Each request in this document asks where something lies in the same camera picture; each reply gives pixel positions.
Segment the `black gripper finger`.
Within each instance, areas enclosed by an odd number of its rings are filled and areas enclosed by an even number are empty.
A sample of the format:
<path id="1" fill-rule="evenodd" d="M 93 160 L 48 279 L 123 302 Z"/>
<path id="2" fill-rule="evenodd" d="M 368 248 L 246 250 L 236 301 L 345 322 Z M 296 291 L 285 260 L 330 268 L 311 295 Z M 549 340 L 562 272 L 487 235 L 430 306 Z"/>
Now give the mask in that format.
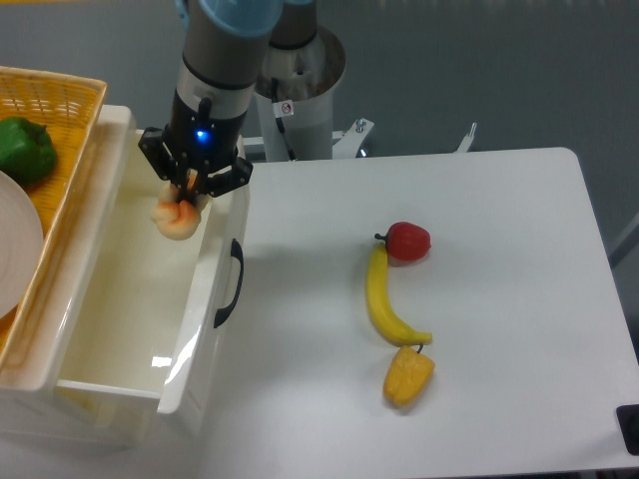
<path id="1" fill-rule="evenodd" d="M 190 203 L 197 203 L 205 196 L 202 193 L 204 185 L 205 175 L 196 170 L 190 169 L 187 181 L 187 200 Z"/>
<path id="2" fill-rule="evenodd" d="M 181 164 L 176 165 L 172 185 L 176 188 L 176 202 L 179 203 L 184 199 L 186 189 L 186 168 Z"/>

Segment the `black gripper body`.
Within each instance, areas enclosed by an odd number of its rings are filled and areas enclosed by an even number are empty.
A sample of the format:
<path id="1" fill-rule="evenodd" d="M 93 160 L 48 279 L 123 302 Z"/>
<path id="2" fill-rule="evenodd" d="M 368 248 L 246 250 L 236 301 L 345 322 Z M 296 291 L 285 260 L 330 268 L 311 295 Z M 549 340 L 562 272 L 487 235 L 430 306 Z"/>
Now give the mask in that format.
<path id="1" fill-rule="evenodd" d="M 237 146 L 245 116 L 218 119 L 212 114 L 212 100 L 203 99 L 192 108 L 176 94 L 169 123 L 145 129 L 138 143 L 159 179 L 172 183 L 176 165 L 186 168 L 184 199 L 190 169 L 205 175 L 202 193 L 214 198 L 247 185 L 253 171 Z"/>

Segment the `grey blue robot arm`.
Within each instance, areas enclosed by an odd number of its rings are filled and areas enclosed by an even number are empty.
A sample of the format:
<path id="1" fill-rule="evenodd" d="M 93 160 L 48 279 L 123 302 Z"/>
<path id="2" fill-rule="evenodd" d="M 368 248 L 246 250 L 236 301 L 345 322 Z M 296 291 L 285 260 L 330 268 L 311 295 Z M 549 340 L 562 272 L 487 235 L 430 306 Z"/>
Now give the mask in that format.
<path id="1" fill-rule="evenodd" d="M 196 204 L 246 185 L 253 166 L 237 141 L 269 49 L 308 44 L 317 32 L 313 1 L 188 1 L 188 27 L 163 128 L 139 148 L 169 189 L 163 202 Z"/>

